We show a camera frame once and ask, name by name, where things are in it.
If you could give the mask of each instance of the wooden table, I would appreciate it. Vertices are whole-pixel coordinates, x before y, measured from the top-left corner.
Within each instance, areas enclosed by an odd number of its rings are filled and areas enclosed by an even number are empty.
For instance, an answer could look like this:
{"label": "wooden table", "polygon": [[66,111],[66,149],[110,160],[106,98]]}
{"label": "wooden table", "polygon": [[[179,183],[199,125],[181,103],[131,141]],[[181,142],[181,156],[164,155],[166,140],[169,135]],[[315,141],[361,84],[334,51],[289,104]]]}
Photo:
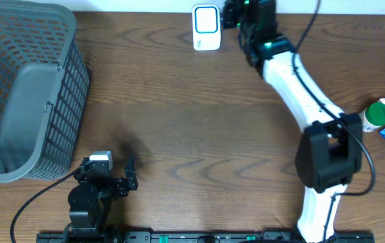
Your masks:
{"label": "wooden table", "polygon": [[[278,94],[248,66],[236,30],[218,51],[193,49],[190,14],[76,13],[76,41],[94,76],[72,167],[111,150],[115,174],[134,151],[139,188],[109,221],[158,231],[261,231],[292,227],[303,185],[294,167],[301,133]],[[310,16],[279,15],[293,42]],[[385,97],[385,16],[320,16],[301,54],[323,91],[347,113]],[[371,230],[385,242],[385,140],[366,134],[376,162],[375,190],[343,198],[336,229]],[[364,160],[350,191],[364,189]],[[50,182],[0,184],[0,242],[16,211]],[[69,222],[71,179],[30,204],[18,242]]]}

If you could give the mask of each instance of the white wall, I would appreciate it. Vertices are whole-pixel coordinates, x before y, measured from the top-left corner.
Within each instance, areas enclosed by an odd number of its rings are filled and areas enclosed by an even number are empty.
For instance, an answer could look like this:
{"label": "white wall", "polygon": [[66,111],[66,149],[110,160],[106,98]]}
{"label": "white wall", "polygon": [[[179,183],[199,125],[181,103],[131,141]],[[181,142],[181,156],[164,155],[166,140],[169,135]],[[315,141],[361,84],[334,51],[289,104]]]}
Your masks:
{"label": "white wall", "polygon": [[[214,3],[220,7],[224,0],[27,0],[57,3],[72,11],[146,11],[190,12],[198,3]],[[278,13],[311,13],[316,0],[277,0]],[[385,0],[323,0],[325,14],[385,14]]]}

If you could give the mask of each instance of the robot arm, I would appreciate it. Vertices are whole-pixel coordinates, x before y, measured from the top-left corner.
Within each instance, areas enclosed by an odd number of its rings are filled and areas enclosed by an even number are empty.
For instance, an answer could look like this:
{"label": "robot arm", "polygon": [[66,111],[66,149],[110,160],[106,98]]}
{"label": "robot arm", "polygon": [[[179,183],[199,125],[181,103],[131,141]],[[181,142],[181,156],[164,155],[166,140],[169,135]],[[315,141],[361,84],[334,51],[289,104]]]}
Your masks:
{"label": "robot arm", "polygon": [[[248,62],[282,97],[303,133],[295,160],[305,185],[303,212],[297,227],[304,241],[321,242],[331,197],[343,193],[353,174],[360,170],[361,150],[339,124],[322,111],[293,73],[294,48],[287,38],[276,32],[275,0],[228,0],[223,13],[224,28],[239,28],[240,46]],[[294,58],[308,89],[361,140],[359,116],[344,114],[313,81],[299,55]],[[338,142],[330,144],[329,138]],[[337,196],[333,202],[326,239],[334,235],[333,222],[339,200]]]}
{"label": "robot arm", "polygon": [[[331,122],[333,119],[321,111],[319,105],[311,98],[302,87],[298,78],[292,72],[290,51],[274,55],[274,58],[264,62],[263,77],[265,81],[274,87],[281,98],[290,109],[296,119],[299,129],[303,132],[305,128],[312,126],[314,122]],[[301,63],[297,55],[298,73],[303,78],[309,89],[326,107],[339,117],[343,111],[332,103],[328,97],[319,89]],[[314,189],[305,187],[302,215],[298,220],[299,233],[306,242],[321,242],[324,234],[324,225],[330,208],[331,197],[335,193],[343,193],[347,185],[336,185],[325,189],[323,193],[317,193]],[[334,235],[334,218],[340,197],[336,198],[332,207],[326,238]]]}

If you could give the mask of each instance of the black cable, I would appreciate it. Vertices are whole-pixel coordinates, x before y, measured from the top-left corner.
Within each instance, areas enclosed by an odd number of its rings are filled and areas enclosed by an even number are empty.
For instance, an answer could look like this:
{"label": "black cable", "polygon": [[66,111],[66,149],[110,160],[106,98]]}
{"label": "black cable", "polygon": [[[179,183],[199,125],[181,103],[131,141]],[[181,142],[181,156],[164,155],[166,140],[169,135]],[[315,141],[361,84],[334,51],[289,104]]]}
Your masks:
{"label": "black cable", "polygon": [[310,31],[311,27],[314,24],[315,19],[317,18],[317,15],[318,15],[318,12],[319,12],[321,4],[322,4],[322,0],[317,0],[317,5],[315,7],[315,11],[314,11],[313,17],[311,18],[311,21],[308,24],[308,27],[305,29],[304,33],[302,34],[301,39],[298,42],[298,45],[294,49],[293,56],[292,56],[293,72],[296,75],[296,77],[299,79],[299,82],[302,84],[303,88],[308,92],[308,94],[311,96],[311,98],[313,98],[313,100],[320,106],[320,109],[325,111],[332,119],[334,119],[336,122],[338,122],[338,124],[341,126],[341,128],[346,130],[347,133],[353,138],[353,140],[361,147],[362,151],[365,153],[365,156],[366,156],[366,158],[368,160],[369,169],[371,171],[371,180],[370,180],[369,186],[364,191],[362,191],[362,192],[335,193],[331,197],[331,204],[330,204],[330,208],[329,208],[329,211],[328,211],[328,217],[327,217],[326,223],[324,225],[323,242],[325,242],[325,240],[326,240],[326,231],[328,229],[330,216],[332,214],[332,207],[334,206],[334,202],[336,200],[336,197],[337,196],[363,196],[363,195],[367,194],[368,192],[370,192],[371,190],[373,190],[374,184],[376,183],[376,169],[374,168],[373,159],[371,158],[371,155],[369,154],[369,152],[368,152],[367,148],[365,147],[365,145],[360,141],[360,139],[358,139],[358,137],[356,137],[356,135],[353,133],[353,131],[350,130],[350,128],[348,128],[346,126],[346,124],[344,124],[344,122],[342,122],[331,111],[329,111],[328,108],[326,108],[326,106],[308,88],[308,86],[305,84],[305,82],[303,81],[303,79],[301,78],[301,76],[298,73],[297,66],[296,66],[296,54],[298,53],[299,49],[301,48],[301,45],[302,45],[303,41],[305,40],[305,37],[307,37],[308,32]]}
{"label": "black cable", "polygon": [[79,168],[78,169],[75,169],[73,172],[69,173],[68,175],[66,175],[65,177],[63,177],[62,179],[58,180],[57,182],[51,184],[50,186],[47,186],[45,189],[42,189],[40,192],[36,193],[32,198],[30,198],[21,208],[20,210],[18,210],[18,212],[16,213],[16,216],[14,216],[14,219],[12,219],[12,222],[11,222],[11,227],[9,229],[9,236],[11,236],[11,242],[12,243],[16,243],[16,237],[14,236],[14,227],[16,226],[16,222],[17,222],[17,219],[18,217],[20,216],[20,214],[23,212],[23,210],[33,201],[35,200],[37,197],[39,197],[42,193],[52,189],[53,187],[59,185],[60,183],[66,181],[68,178],[70,178],[71,176],[73,176],[75,173],[79,172]]}
{"label": "black cable", "polygon": [[242,32],[239,31],[239,34],[238,34],[238,43],[239,43],[239,48],[243,51],[244,51],[244,44],[242,43]]}

